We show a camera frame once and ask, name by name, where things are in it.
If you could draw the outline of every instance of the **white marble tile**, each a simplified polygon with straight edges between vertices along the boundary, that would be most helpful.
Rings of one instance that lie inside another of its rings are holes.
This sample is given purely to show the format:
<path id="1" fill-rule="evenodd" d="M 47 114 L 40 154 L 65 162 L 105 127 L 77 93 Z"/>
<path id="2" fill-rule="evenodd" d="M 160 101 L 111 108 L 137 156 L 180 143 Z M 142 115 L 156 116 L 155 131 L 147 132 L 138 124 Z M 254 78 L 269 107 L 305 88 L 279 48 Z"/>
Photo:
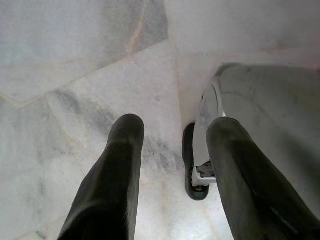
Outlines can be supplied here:
<path id="1" fill-rule="evenodd" d="M 5 0 L 0 16 L 0 92 L 20 104 L 167 39 L 161 0 Z"/>
<path id="2" fill-rule="evenodd" d="M 86 175 L 45 100 L 0 118 L 0 239 L 65 216 Z"/>
<path id="3" fill-rule="evenodd" d="M 140 186 L 135 239 L 218 239 L 202 203 L 185 192 L 184 170 Z"/>
<path id="4" fill-rule="evenodd" d="M 170 33 L 182 54 L 319 44 L 317 0 L 169 0 L 166 6 Z"/>
<path id="5" fill-rule="evenodd" d="M 175 52 L 165 41 L 47 96 L 62 129 L 89 152 L 104 150 L 121 115 L 145 124 L 141 181 L 184 167 Z"/>
<path id="6" fill-rule="evenodd" d="M 177 61 L 182 126 L 194 122 L 207 83 L 223 64 L 320 68 L 320 45 L 252 54 L 186 54 Z"/>

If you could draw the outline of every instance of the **stone floor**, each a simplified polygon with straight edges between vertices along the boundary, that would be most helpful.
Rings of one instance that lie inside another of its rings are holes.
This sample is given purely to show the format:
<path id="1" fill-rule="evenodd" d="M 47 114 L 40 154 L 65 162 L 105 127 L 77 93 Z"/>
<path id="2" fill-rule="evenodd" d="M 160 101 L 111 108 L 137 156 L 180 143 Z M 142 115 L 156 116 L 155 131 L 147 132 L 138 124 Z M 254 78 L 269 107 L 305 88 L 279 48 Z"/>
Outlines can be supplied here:
<path id="1" fill-rule="evenodd" d="M 0 239 L 54 240 L 123 114 L 145 124 L 136 240 L 233 239 L 181 139 L 224 63 L 320 67 L 318 0 L 0 2 Z"/>

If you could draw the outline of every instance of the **floor tile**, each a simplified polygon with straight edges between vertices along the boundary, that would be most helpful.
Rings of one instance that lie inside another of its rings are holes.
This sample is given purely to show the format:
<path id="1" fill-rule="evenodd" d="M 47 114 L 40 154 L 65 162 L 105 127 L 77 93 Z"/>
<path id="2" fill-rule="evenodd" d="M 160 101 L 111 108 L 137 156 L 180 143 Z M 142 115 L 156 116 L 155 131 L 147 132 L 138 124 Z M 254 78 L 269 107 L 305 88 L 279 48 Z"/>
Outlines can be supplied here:
<path id="1" fill-rule="evenodd" d="M 45 100 L 0 119 L 0 239 L 66 215 L 85 176 Z"/>
<path id="2" fill-rule="evenodd" d="M 170 0 L 170 33 L 182 54 L 248 53 L 319 44 L 317 0 Z"/>
<path id="3" fill-rule="evenodd" d="M 99 156 L 116 119 L 137 114 L 145 125 L 141 181 L 183 168 L 173 52 L 169 42 L 157 44 L 48 95 L 61 128 Z"/>
<path id="4" fill-rule="evenodd" d="M 184 171 L 140 186 L 135 239 L 217 239 L 201 202 L 184 188 Z"/>
<path id="5" fill-rule="evenodd" d="M 209 194 L 202 201 L 205 215 L 210 219 L 210 225 L 217 238 L 221 240 L 233 240 L 228 220 L 222 206 L 218 185 L 211 184 Z"/>
<path id="6" fill-rule="evenodd" d="M 167 39 L 161 0 L 5 0 L 0 91 L 25 103 Z"/>

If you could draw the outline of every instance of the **black rubber wheel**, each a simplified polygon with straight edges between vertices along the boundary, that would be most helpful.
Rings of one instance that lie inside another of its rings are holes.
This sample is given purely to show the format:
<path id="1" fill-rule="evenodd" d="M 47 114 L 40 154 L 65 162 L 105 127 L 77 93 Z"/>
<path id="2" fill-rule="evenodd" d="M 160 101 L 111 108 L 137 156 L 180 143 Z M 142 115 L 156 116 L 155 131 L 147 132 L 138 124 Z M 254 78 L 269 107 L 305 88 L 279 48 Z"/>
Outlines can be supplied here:
<path id="1" fill-rule="evenodd" d="M 204 200 L 209 193 L 209 186 L 192 186 L 192 171 L 194 168 L 194 139 L 195 124 L 190 123 L 183 132 L 182 158 L 185 168 L 185 191 L 188 196 L 196 201 Z"/>

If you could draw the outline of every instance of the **marble floor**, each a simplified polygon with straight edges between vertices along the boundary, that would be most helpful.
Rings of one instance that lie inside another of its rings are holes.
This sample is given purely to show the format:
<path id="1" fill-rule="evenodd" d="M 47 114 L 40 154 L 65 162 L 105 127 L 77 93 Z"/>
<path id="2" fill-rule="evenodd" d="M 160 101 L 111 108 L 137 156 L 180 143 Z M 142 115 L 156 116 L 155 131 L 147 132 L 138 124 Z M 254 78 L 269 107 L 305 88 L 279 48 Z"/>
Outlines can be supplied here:
<path id="1" fill-rule="evenodd" d="M 320 67 L 318 0 L 2 0 L 0 240 L 54 240 L 115 120 L 145 124 L 136 240 L 231 240 L 184 190 L 182 132 L 224 63 Z"/>

